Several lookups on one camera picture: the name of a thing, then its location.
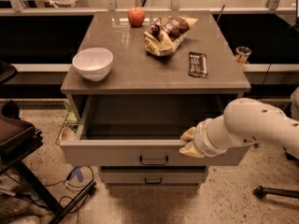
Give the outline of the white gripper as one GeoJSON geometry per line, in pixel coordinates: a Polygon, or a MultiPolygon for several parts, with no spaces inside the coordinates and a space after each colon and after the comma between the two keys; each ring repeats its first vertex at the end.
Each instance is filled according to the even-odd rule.
{"type": "Polygon", "coordinates": [[[215,147],[208,139],[207,125],[210,121],[211,119],[205,119],[199,122],[195,128],[191,127],[180,137],[181,140],[189,142],[179,150],[181,154],[193,158],[204,158],[205,156],[216,157],[226,152],[226,149],[215,147]]]}

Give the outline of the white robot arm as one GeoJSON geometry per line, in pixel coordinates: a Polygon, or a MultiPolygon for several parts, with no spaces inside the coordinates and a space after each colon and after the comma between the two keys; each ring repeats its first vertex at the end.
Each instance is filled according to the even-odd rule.
{"type": "Polygon", "coordinates": [[[299,122],[275,106],[238,98],[221,116],[199,122],[180,139],[187,144],[179,152],[194,158],[216,157],[230,148],[260,143],[280,146],[298,158],[299,122]]]}

